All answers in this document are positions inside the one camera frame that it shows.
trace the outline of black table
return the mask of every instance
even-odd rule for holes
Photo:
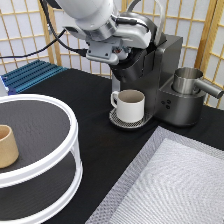
[[[203,107],[191,128],[152,120],[137,132],[125,132],[109,121],[111,80],[67,70],[23,92],[55,97],[67,103],[79,123],[84,174],[72,201],[47,224],[85,223],[158,126],[224,150],[224,111]]]

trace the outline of beige cup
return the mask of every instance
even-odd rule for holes
[[[0,168],[13,164],[18,156],[19,151],[12,129],[6,125],[0,125]]]

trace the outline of metal mesh tray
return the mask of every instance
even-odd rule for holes
[[[144,127],[152,118],[152,115],[146,112],[142,120],[135,123],[125,123],[117,117],[116,109],[113,109],[110,112],[109,118],[111,123],[117,126],[118,128],[132,131]]]

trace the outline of mug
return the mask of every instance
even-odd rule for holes
[[[0,168],[13,164],[19,156],[16,140],[12,129],[0,125]]]
[[[111,104],[116,108],[117,117],[125,123],[135,123],[144,117],[145,96],[137,90],[113,92]]]

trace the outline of white round tray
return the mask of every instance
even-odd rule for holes
[[[59,198],[55,203],[53,203],[48,208],[42,210],[41,212],[22,218],[19,220],[12,221],[0,221],[1,224],[35,224],[42,223],[47,219],[53,217],[59,211],[61,211],[72,199],[76,193],[82,178],[83,168],[80,159],[79,152],[79,142],[78,142],[78,123],[73,111],[60,100],[54,99],[52,97],[42,96],[42,95],[16,95],[9,97],[0,98],[0,107],[2,103],[13,102],[13,101],[42,101],[46,103],[53,104],[61,108],[68,116],[70,121],[70,130],[65,138],[65,140],[59,145],[52,153],[44,157],[43,159],[23,167],[21,169],[13,170],[11,172],[0,173],[0,190],[1,188],[6,188],[9,186],[17,185],[25,181],[29,181],[44,172],[48,171],[56,164],[58,164],[70,151],[72,152],[75,164],[76,172],[74,180],[68,190]]]

